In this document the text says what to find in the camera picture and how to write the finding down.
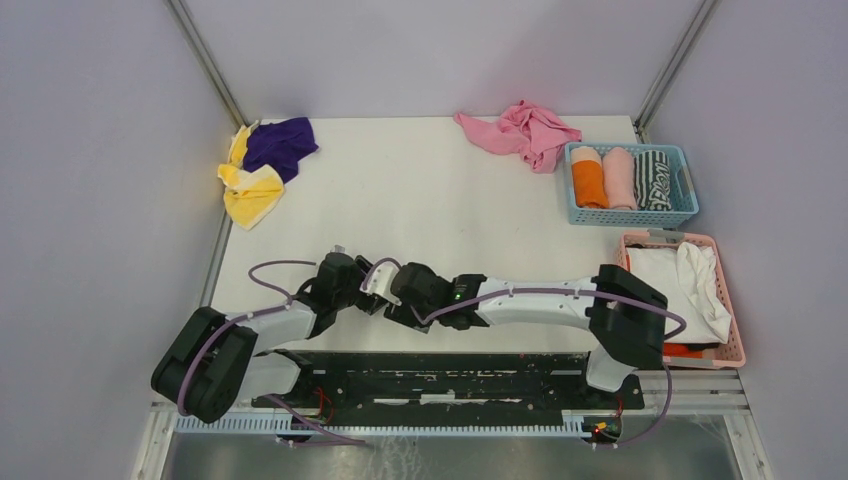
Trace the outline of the green white striped towel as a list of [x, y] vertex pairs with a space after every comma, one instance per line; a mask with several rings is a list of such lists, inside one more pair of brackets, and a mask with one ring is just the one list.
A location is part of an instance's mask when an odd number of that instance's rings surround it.
[[634, 191], [640, 210], [672, 210], [671, 169], [665, 153], [648, 150], [634, 158]]

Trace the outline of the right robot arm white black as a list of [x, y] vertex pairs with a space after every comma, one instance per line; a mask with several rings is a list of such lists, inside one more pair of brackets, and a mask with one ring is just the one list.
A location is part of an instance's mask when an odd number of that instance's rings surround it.
[[421, 331], [433, 324], [456, 330], [538, 324], [591, 333], [598, 345], [577, 382], [580, 400], [591, 408], [612, 401], [633, 372], [664, 365], [667, 298], [618, 265], [603, 264], [577, 280], [520, 283], [483, 274], [447, 280], [423, 264], [383, 259], [360, 290], [386, 301], [395, 322]]

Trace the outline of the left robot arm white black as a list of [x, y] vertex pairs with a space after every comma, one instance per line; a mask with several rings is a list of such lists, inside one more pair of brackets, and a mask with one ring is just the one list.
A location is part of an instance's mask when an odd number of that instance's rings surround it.
[[181, 415], [204, 423], [267, 393], [293, 407], [307, 404], [313, 378], [278, 349], [321, 335], [343, 310], [357, 307], [372, 314], [382, 307], [383, 299], [362, 289], [373, 267], [361, 255], [334, 251], [296, 292], [279, 288], [278, 305], [230, 315], [211, 306], [196, 309], [153, 370], [152, 389]]

